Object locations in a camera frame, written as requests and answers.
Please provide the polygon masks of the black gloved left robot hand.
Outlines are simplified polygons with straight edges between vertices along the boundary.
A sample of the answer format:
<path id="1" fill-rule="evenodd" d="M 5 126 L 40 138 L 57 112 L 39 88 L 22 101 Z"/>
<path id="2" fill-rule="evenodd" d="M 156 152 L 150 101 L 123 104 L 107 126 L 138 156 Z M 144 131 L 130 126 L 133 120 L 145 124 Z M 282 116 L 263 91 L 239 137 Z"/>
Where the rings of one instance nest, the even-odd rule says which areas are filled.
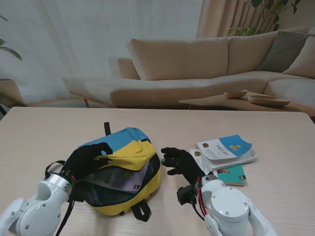
<path id="1" fill-rule="evenodd" d="M 104 142 L 77 148 L 66 160 L 61 174 L 74 176 L 76 180 L 79 180 L 94 173 L 112 162 L 108 157 L 100 157 L 103 152 L 106 155 L 113 154 L 113 150 Z"/>

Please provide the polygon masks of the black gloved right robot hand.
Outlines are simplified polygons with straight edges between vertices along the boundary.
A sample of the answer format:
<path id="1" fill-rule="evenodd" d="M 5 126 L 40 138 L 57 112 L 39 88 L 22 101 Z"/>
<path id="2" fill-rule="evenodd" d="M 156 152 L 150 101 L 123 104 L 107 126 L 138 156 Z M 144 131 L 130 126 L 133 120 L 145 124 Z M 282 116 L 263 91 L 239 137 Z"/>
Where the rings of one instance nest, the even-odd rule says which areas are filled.
<path id="1" fill-rule="evenodd" d="M 196 184 L 199 177 L 205 173 L 200 169 L 193 156 L 183 149 L 165 147 L 161 149 L 163 154 L 162 165 L 171 170 L 169 176 L 182 175 L 190 184 Z"/>

